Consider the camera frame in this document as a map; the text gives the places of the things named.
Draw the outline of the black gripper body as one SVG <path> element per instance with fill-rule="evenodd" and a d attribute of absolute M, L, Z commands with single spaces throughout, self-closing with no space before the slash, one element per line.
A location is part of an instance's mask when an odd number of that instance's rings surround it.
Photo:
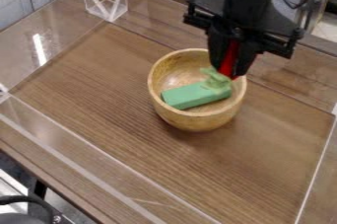
<path fill-rule="evenodd" d="M 303 28 L 279 12 L 272 3 L 263 16 L 253 20 L 253 14 L 245 11 L 231 16 L 224 2 L 225 0 L 187 0 L 188 10 L 183 21 L 205 30 L 207 35 L 211 26 L 223 27 L 231 40 L 256 39 L 264 52 L 291 58 L 295 45 L 304 35 Z"/>

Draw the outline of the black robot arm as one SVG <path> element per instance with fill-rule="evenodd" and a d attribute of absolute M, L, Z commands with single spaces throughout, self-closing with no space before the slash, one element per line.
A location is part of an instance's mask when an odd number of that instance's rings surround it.
<path fill-rule="evenodd" d="M 183 21 L 205 30 L 211 65 L 236 79 L 260 54 L 292 57 L 304 28 L 276 8 L 273 0 L 187 0 Z"/>

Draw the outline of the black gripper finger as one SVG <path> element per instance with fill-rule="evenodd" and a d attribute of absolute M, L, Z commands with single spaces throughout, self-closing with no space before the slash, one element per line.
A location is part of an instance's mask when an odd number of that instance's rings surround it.
<path fill-rule="evenodd" d="M 223 27 L 211 26 L 208 30 L 208 51 L 212 66 L 217 71 L 231 70 L 231 35 Z"/>
<path fill-rule="evenodd" d="M 231 63 L 231 78 L 236 79 L 240 76 L 244 76 L 251 66 L 257 58 L 259 54 L 264 53 L 263 45 L 256 39 L 247 40 L 231 40 L 231 51 L 232 51 L 232 60 Z"/>

